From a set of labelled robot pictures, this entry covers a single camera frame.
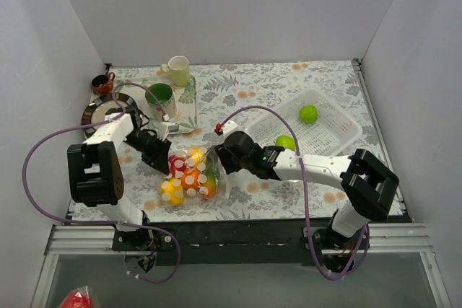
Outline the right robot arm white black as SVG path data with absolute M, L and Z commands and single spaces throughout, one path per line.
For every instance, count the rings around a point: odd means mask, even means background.
M 247 170 L 262 180 L 307 181 L 343 190 L 349 201 L 326 228 L 327 242 L 339 249 L 368 222 L 388 218 L 399 185 L 399 178 L 365 149 L 350 156 L 299 157 L 281 146 L 261 147 L 248 134 L 235 131 L 215 152 L 227 174 Z

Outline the fake lemon yellow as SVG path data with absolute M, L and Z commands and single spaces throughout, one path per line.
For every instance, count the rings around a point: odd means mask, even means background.
M 190 147 L 186 150 L 186 164 L 196 166 L 199 163 L 206 163 L 207 148 L 203 146 Z

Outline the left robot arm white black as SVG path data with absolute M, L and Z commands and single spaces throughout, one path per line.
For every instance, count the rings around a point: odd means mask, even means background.
M 138 250 L 153 244 L 153 232 L 146 228 L 147 215 L 124 195 L 124 179 L 117 149 L 125 143 L 141 154 L 152 169 L 169 174 L 168 154 L 171 143 L 156 131 L 144 129 L 144 114 L 137 107 L 106 112 L 105 124 L 96 127 L 82 144 L 67 149 L 71 197 L 76 203 L 95 207 L 115 222 L 124 242 Z

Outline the green fake bell pepper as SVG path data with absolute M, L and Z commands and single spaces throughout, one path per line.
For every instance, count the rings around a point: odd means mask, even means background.
M 314 105 L 306 105 L 300 108 L 299 118 L 303 123 L 314 123 L 318 120 L 318 111 Z

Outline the clear zip top bag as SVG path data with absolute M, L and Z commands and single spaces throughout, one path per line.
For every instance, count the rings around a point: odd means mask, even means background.
M 229 198 L 231 186 L 213 146 L 192 146 L 167 157 L 168 175 L 159 186 L 169 206 Z

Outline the green fake apple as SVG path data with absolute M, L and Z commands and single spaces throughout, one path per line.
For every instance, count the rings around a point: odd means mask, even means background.
M 275 144 L 285 149 L 295 151 L 295 140 L 291 136 L 278 136 Z

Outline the yellow fake bell pepper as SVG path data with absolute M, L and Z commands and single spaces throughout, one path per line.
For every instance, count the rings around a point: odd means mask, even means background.
M 185 201 L 185 194 L 181 180 L 172 178 L 165 180 L 160 184 L 160 197 L 161 199 L 173 206 L 179 206 Z

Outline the fake orange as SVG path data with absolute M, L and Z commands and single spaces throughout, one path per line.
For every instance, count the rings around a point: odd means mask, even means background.
M 201 176 L 201 172 L 197 169 L 191 171 L 184 171 L 183 176 L 181 177 L 181 185 L 184 190 L 194 189 L 199 190 L 201 187 L 201 182 L 199 181 L 199 177 Z

